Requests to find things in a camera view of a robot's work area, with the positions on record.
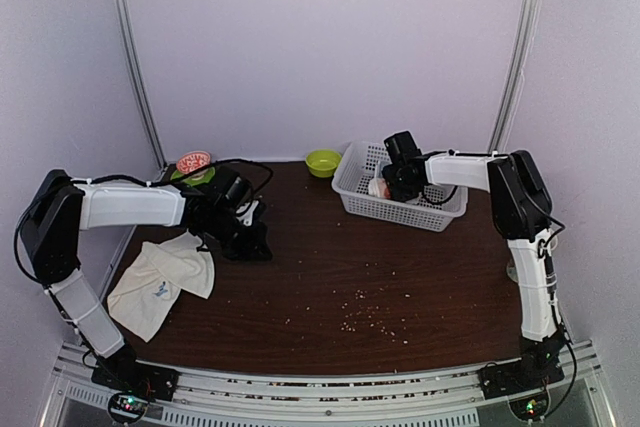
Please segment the orange bunny pattern towel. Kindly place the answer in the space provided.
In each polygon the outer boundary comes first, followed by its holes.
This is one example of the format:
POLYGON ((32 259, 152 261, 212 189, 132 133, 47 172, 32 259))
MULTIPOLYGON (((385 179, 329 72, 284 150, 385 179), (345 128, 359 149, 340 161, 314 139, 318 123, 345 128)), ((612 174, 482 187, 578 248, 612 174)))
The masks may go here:
POLYGON ((368 194, 372 197, 390 199, 391 193, 383 178, 372 178, 368 184, 368 194))

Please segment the white towel blue print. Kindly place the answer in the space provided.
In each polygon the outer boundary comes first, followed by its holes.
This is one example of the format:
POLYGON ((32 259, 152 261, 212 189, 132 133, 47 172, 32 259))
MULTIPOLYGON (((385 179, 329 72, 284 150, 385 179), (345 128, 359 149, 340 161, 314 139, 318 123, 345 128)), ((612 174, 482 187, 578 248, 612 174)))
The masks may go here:
POLYGON ((145 242, 108 295, 108 313, 150 342, 181 292, 207 299, 214 281, 213 256, 198 237, 184 233, 160 244, 145 242))

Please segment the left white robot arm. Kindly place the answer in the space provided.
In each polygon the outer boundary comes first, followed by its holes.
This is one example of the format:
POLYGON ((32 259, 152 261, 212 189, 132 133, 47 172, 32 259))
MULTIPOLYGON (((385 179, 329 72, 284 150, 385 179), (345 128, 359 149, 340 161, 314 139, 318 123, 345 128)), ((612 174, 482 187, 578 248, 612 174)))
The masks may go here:
POLYGON ((257 192, 225 165, 198 185, 185 178, 143 181, 124 174, 77 178, 53 169, 16 223, 15 262, 51 297, 89 350, 106 359, 106 376, 133 391, 143 383, 143 368, 130 358, 135 353, 107 314, 95 282, 112 277, 112 261, 139 226, 179 228, 230 261, 271 260, 261 219, 266 205, 257 192))

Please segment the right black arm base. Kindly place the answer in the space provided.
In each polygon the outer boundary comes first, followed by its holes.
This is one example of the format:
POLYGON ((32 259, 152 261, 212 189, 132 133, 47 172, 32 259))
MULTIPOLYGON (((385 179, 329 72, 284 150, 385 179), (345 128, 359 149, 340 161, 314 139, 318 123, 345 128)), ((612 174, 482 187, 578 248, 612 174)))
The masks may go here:
POLYGON ((491 362, 478 370, 478 378, 486 400, 541 389, 564 379, 559 354, 563 341, 533 342, 521 345, 521 357, 506 363, 491 362))

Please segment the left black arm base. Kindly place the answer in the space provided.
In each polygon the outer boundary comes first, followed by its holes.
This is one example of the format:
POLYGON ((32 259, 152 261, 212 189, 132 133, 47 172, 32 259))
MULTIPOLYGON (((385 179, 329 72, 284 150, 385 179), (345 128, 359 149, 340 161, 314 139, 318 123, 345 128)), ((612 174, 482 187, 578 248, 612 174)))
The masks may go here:
POLYGON ((175 369, 139 362, 128 344, 109 357, 98 356, 91 375, 94 384, 162 401, 173 399, 178 380, 175 369))

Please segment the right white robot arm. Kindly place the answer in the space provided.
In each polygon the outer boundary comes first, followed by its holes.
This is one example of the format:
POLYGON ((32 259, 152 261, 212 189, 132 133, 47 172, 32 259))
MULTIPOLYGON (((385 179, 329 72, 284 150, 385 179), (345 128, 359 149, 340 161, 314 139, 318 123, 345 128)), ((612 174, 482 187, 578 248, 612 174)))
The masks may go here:
POLYGON ((413 200, 431 186, 487 192, 492 221, 507 242, 521 299, 521 336, 542 343, 559 331, 556 277, 551 260, 552 200, 532 155, 512 153, 424 153, 410 132, 384 140, 390 164, 382 169, 391 199, 413 200))

